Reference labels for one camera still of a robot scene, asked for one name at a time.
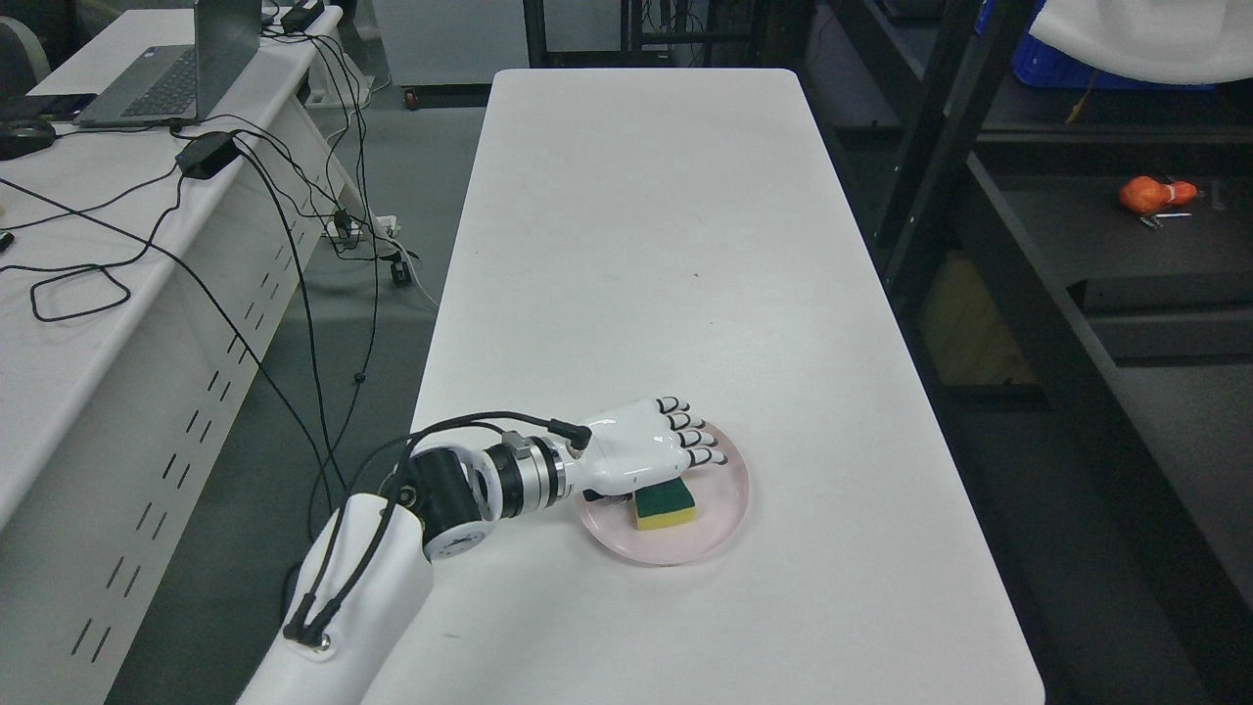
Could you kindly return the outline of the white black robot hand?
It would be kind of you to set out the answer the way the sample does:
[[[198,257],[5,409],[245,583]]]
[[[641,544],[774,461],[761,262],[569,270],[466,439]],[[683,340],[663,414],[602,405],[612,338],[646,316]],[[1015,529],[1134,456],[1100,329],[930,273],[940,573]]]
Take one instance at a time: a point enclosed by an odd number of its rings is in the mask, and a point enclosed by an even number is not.
[[[677,480],[685,470],[728,465],[705,419],[677,397],[637,399],[576,421],[590,441],[568,465],[574,493],[635,493]]]

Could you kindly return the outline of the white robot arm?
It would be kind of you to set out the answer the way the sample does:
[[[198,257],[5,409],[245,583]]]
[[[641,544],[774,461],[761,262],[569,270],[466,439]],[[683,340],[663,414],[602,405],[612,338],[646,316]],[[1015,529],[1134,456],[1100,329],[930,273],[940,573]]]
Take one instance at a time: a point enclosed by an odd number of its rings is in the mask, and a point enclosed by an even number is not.
[[[353,493],[315,540],[294,605],[239,704],[358,704],[434,590],[424,523],[388,498]]]

